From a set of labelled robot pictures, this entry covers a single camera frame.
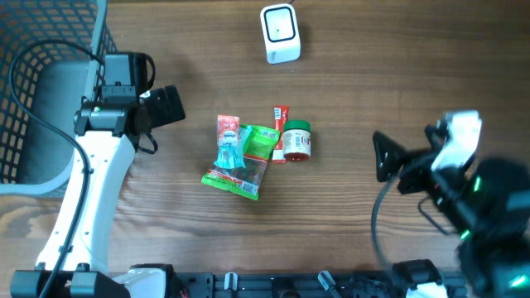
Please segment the red teal snack packet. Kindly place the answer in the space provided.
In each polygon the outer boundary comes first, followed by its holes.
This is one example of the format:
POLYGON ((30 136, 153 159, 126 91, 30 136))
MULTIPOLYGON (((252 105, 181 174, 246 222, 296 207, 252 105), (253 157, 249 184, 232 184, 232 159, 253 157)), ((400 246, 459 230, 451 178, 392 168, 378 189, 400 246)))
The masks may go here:
POLYGON ((243 145, 239 134, 239 117, 219 115, 217 117, 218 156, 214 165, 227 170, 244 168, 243 145))

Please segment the green lidded white jar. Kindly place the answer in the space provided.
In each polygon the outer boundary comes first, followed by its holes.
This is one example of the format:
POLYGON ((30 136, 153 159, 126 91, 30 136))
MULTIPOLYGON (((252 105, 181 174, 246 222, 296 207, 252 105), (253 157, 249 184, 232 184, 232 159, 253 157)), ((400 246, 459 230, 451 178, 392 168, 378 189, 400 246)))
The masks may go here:
POLYGON ((283 126, 283 154, 289 162, 311 158, 311 125, 306 120, 288 120, 283 126))

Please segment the green candy bag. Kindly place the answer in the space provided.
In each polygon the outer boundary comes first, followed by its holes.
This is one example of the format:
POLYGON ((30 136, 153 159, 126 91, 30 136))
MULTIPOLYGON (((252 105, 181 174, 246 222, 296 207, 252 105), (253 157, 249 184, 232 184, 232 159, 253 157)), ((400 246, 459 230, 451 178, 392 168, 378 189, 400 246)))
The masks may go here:
POLYGON ((279 137, 278 130, 241 124, 238 145, 219 148, 217 160, 201 183, 258 200, 263 175, 279 137))

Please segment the red stick sachet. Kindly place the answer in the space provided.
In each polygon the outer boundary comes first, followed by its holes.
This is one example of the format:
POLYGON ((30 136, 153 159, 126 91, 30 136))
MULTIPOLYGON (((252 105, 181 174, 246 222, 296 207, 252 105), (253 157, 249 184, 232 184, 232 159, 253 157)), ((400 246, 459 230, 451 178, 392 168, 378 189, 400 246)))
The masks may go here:
POLYGON ((284 157, 283 153, 283 131, 284 125, 288 120, 289 107, 284 105, 277 105, 273 108, 274 113, 274 128, 280 132, 280 137, 277 142, 277 145, 272 151, 272 162, 273 163, 286 163, 287 160, 284 157))

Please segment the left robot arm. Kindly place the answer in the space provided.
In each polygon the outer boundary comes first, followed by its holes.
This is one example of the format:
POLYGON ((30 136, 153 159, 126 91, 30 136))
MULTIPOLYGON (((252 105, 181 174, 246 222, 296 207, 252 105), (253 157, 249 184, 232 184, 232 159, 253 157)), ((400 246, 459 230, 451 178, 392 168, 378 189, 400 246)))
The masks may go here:
POLYGON ((176 297, 182 288, 169 264, 146 263, 108 274, 108 241, 125 175, 141 136, 185 119, 173 85, 154 84, 152 57, 118 52, 104 58, 99 96, 75 116, 74 165, 54 231, 32 270, 14 272, 13 297, 176 297))

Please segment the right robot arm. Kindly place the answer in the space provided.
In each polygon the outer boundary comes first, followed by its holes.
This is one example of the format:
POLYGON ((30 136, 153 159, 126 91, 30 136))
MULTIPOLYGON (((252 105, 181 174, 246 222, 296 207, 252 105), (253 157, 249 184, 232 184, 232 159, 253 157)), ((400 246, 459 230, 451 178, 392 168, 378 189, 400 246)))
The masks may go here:
POLYGON ((378 211, 392 185, 403 194, 425 192, 460 236, 460 269, 479 297, 529 295, 529 171, 503 158, 488 158, 472 175, 479 127, 428 125, 430 146, 409 151, 380 131, 373 134, 376 176, 384 184, 373 205, 376 256, 389 277, 409 280, 386 258, 378 239, 378 211))

